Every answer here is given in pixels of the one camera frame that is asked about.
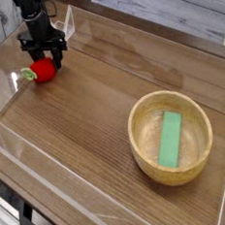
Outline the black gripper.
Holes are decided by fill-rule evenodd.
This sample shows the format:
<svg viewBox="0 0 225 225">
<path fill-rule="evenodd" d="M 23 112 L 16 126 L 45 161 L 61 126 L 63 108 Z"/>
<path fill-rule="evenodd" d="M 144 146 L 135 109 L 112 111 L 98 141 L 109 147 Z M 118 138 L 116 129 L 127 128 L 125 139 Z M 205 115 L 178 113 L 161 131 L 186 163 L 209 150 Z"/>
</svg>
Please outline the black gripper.
<svg viewBox="0 0 225 225">
<path fill-rule="evenodd" d="M 49 34 L 43 38 L 33 38 L 28 30 L 22 31 L 16 36 L 20 41 L 20 48 L 28 51 L 33 61 L 45 58 L 44 50 L 51 50 L 55 68 L 59 70 L 62 62 L 62 50 L 67 49 L 65 32 L 58 29 L 50 29 Z"/>
</svg>

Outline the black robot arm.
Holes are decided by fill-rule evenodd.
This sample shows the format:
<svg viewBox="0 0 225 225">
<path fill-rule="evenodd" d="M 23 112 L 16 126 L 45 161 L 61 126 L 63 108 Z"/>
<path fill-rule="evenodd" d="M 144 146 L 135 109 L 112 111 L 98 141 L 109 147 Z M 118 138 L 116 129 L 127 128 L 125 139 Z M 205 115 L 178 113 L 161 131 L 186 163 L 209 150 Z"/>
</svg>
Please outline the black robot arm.
<svg viewBox="0 0 225 225">
<path fill-rule="evenodd" d="M 21 10 L 21 17 L 26 24 L 26 30 L 17 35 L 20 49 L 29 53 L 33 61 L 45 58 L 45 52 L 50 51 L 56 70 L 61 68 L 63 51 L 67 50 L 65 32 L 51 25 L 51 15 L 48 14 L 45 3 L 48 0 L 13 0 Z"/>
</svg>

